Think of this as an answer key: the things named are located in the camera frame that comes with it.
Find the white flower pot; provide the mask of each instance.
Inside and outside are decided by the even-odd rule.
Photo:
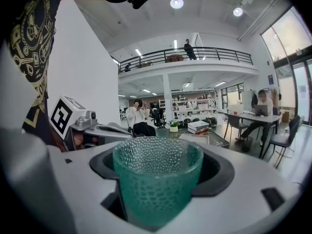
[[[170,132],[171,133],[176,133],[178,131],[177,126],[176,127],[170,127]]]

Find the stack of books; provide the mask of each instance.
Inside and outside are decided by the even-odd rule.
[[[187,131],[195,135],[205,135],[208,133],[209,124],[204,121],[196,121],[187,124]]]

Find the metal railing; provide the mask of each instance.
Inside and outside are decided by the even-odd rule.
[[[188,52],[186,52],[184,48],[164,49],[147,53],[140,57],[133,57],[120,62],[118,73],[120,74],[133,69],[144,68],[160,63],[189,60],[189,56],[195,58],[196,60],[194,61],[200,61],[203,59],[232,60],[236,62],[246,62],[253,65],[250,54],[236,50],[212,47],[192,47],[192,52],[190,48],[187,49],[187,51]]]

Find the potted plant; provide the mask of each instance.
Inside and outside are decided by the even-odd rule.
[[[179,123],[171,120],[171,121],[169,121],[169,124],[170,124],[170,132],[176,133],[178,131],[177,127],[178,127]]]

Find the man using laptop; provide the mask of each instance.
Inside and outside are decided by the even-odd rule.
[[[266,92],[261,89],[258,93],[258,105],[267,105],[268,106],[268,115],[273,114],[273,102],[270,98],[267,98]],[[257,129],[258,127],[263,126],[263,123],[261,122],[253,122],[249,125],[249,127],[245,130],[245,132],[242,133],[241,137],[243,139],[247,138],[248,135],[254,130]],[[262,136],[260,140],[260,146],[263,144],[263,134],[264,134],[264,128],[262,130]]]

